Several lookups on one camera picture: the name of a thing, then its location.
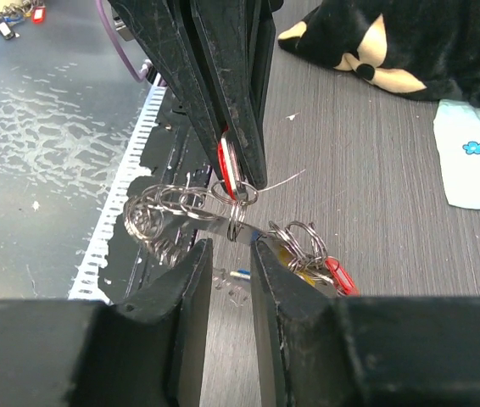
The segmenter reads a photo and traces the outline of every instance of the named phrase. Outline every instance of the red plastic tag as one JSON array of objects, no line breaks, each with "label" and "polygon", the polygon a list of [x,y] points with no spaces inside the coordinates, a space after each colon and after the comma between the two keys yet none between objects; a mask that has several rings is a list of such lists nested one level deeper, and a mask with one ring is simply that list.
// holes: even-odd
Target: red plastic tag
[{"label": "red plastic tag", "polygon": [[33,23],[41,24],[46,19],[46,8],[45,7],[36,7],[33,11]]},{"label": "red plastic tag", "polygon": [[233,201],[236,201],[236,198],[234,198],[234,193],[232,193],[232,185],[231,185],[231,180],[229,180],[229,173],[226,169],[226,162],[225,162],[225,152],[223,151],[223,147],[221,146],[221,142],[217,144],[217,159],[220,163],[220,170],[221,174],[223,175],[223,181],[225,182],[225,188],[226,191],[228,192],[229,196]]},{"label": "red plastic tag", "polygon": [[335,281],[336,288],[343,291],[345,295],[360,295],[359,290],[353,282],[353,278],[349,276],[346,270],[340,265],[338,260],[329,257],[325,260],[325,265],[332,275],[332,279]]}]

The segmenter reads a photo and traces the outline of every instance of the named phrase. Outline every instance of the metal key ring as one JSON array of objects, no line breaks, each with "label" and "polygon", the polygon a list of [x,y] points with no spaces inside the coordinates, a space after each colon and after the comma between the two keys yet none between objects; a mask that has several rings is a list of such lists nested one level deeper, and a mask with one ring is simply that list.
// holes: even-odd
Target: metal key ring
[{"label": "metal key ring", "polygon": [[139,229],[136,226],[136,221],[132,219],[137,218],[136,213],[140,211],[140,201],[141,198],[138,196],[131,197],[127,199],[127,201],[123,205],[123,223],[125,229],[129,234],[136,236],[143,236],[139,233]]},{"label": "metal key ring", "polygon": [[[159,219],[155,221],[154,214],[159,214]],[[127,207],[124,224],[131,236],[140,241],[153,240],[158,237],[164,229],[165,216],[160,210],[150,210],[149,207],[137,207],[135,205]]]},{"label": "metal key ring", "polygon": [[282,229],[276,223],[268,222],[271,228],[271,233],[276,234],[283,242],[283,247],[294,257],[295,260],[300,261],[305,255],[305,251],[300,246],[294,235],[287,229]]},{"label": "metal key ring", "polygon": [[221,206],[222,211],[218,215],[213,215],[213,214],[201,215],[199,212],[203,212],[203,213],[206,213],[206,212],[203,211],[201,208],[186,204],[186,201],[187,201],[187,199],[190,195],[194,196],[196,198],[200,198],[201,200],[203,200],[203,202],[204,202],[204,199],[206,197],[211,197],[213,199],[217,199],[209,191],[207,191],[206,189],[203,189],[203,188],[199,188],[198,190],[195,190],[195,191],[193,191],[193,190],[185,191],[180,196],[180,207],[185,211],[186,215],[189,216],[190,218],[193,218],[195,220],[214,220],[218,216],[222,216],[222,215],[225,214],[226,207]]},{"label": "metal key ring", "polygon": [[235,242],[238,233],[242,229],[242,222],[246,217],[246,207],[236,202],[232,205],[231,213],[229,214],[229,226],[226,231],[226,237],[231,242]]},{"label": "metal key ring", "polygon": [[233,200],[229,197],[224,197],[223,195],[219,194],[216,191],[216,188],[218,186],[225,183],[225,181],[223,181],[223,180],[215,182],[214,185],[212,185],[212,187],[210,188],[210,192],[217,199],[219,199],[222,203],[227,204],[227,205],[234,205],[236,203],[240,203],[242,206],[250,206],[250,205],[255,204],[257,202],[257,199],[259,199],[259,191],[257,191],[257,189],[254,186],[252,186],[251,184],[249,184],[248,182],[244,182],[244,181],[237,181],[237,182],[239,184],[245,186],[247,189],[251,189],[254,193],[254,197],[251,198],[251,199],[248,199],[247,201],[235,201],[235,200]]},{"label": "metal key ring", "polygon": [[314,280],[325,282],[333,287],[336,286],[334,280],[330,276],[326,276],[317,270],[308,270],[307,274],[309,274]]},{"label": "metal key ring", "polygon": [[321,237],[317,234],[315,231],[315,225],[313,223],[310,223],[309,225],[306,225],[302,222],[298,221],[293,221],[287,225],[285,228],[289,233],[293,235],[293,232],[291,231],[292,226],[299,227],[300,229],[304,230],[308,235],[310,236],[310,243],[312,246],[313,254],[309,254],[305,252],[304,254],[307,257],[312,258],[312,262],[316,262],[319,267],[323,266],[323,263],[325,259],[328,257],[328,252],[327,252],[327,246],[321,239]]},{"label": "metal key ring", "polygon": [[163,188],[155,197],[157,203],[161,205],[165,210],[171,212],[173,215],[184,215],[185,212],[182,208],[176,209],[176,207],[180,206],[179,203],[173,201],[164,201],[163,197],[167,195],[171,195],[172,193],[178,192],[180,194],[186,191],[185,187],[179,187],[177,185],[169,185]]},{"label": "metal key ring", "polygon": [[157,196],[163,189],[163,185],[152,185],[151,187],[147,187],[142,191],[142,193],[135,197],[130,197],[127,199],[126,205],[129,202],[137,202],[137,204],[150,204],[154,206],[156,209],[163,209],[157,202]]}]

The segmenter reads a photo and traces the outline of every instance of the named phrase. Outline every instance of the cluster of key rings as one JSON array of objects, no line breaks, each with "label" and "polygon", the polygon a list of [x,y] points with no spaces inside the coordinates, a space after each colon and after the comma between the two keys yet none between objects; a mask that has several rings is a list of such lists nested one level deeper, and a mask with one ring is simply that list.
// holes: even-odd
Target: cluster of key rings
[{"label": "cluster of key rings", "polygon": [[[294,220],[284,228],[281,228],[276,223],[268,222],[270,226],[269,234],[276,236],[281,242],[282,246],[291,254],[292,259],[287,264],[290,271],[295,274],[302,272],[311,278],[314,282],[320,282],[325,285],[332,285],[336,288],[338,296],[347,295],[346,292],[334,281],[328,274],[329,259],[336,260],[337,268],[340,266],[338,260],[328,255],[327,246],[323,239],[315,231],[315,225],[310,222],[305,223]],[[303,249],[296,235],[293,233],[293,228],[297,227],[305,231],[310,239],[311,252]]]},{"label": "cluster of key rings", "polygon": [[10,4],[5,6],[0,11],[1,18],[9,18],[12,20],[23,19],[27,15],[31,15],[32,11],[39,6],[43,5],[42,0],[25,0],[21,5]]},{"label": "cluster of key rings", "polygon": [[[246,187],[251,187],[254,197],[246,201],[235,201],[217,192],[222,182],[216,182],[209,190],[165,184],[146,188],[142,194],[129,198],[125,203],[124,222],[127,232],[140,241],[153,240],[165,227],[163,212],[187,215],[195,220],[214,220],[218,216],[226,216],[228,210],[227,238],[235,242],[245,219],[246,208],[257,202],[259,192],[245,183]],[[171,199],[174,194],[179,194],[177,200]],[[202,211],[208,198],[222,204],[216,215]]]},{"label": "cluster of key rings", "polygon": [[[227,238],[235,241],[240,232],[245,218],[246,208],[257,202],[259,192],[245,183],[246,188],[254,192],[254,196],[246,201],[236,201],[218,193],[217,188],[223,181],[218,181],[208,190],[202,187],[181,187],[175,185],[159,184],[145,189],[142,194],[131,197],[124,207],[124,222],[127,232],[138,242],[144,243],[146,248],[161,261],[173,266],[181,256],[181,250],[176,248],[173,242],[159,239],[165,228],[164,212],[173,215],[187,215],[195,220],[214,220],[218,216],[225,216],[229,209]],[[171,197],[179,194],[177,200]],[[202,211],[206,199],[212,198],[224,204],[215,215]],[[280,241],[281,245],[291,254],[288,269],[298,274],[299,272],[309,276],[315,282],[333,285],[338,295],[345,295],[343,290],[336,284],[328,273],[328,259],[334,259],[328,255],[327,246],[315,231],[315,225],[299,221],[290,222],[285,227],[269,222],[268,235]],[[307,233],[310,240],[311,251],[303,248],[302,244],[293,232],[297,228]]]}]

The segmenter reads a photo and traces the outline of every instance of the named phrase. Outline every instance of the scratched black surface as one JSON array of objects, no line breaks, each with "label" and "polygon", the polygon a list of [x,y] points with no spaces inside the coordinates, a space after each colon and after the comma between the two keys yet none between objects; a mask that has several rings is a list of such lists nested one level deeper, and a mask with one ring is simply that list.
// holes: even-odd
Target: scratched black surface
[{"label": "scratched black surface", "polygon": [[[188,180],[189,186],[207,187],[211,174],[208,158],[183,106],[171,90],[165,94],[156,122],[140,158],[140,165],[152,170],[152,176],[134,180],[127,195],[131,197],[161,183],[186,185]],[[173,231],[167,237],[176,240],[178,233]],[[178,245],[186,250],[191,248],[196,233],[193,229],[184,231],[178,238]],[[98,285],[114,303],[151,284],[167,270],[129,237],[122,215],[118,216],[114,235],[109,240],[107,261],[107,266],[99,271]]]}]

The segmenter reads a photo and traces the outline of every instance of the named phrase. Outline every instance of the black and yellow plush toy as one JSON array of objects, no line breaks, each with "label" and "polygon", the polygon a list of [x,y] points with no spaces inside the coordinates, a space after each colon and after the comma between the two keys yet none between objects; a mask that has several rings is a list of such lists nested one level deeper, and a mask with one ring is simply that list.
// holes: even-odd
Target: black and yellow plush toy
[{"label": "black and yellow plush toy", "polygon": [[480,0],[323,0],[278,44],[404,98],[480,108]]}]

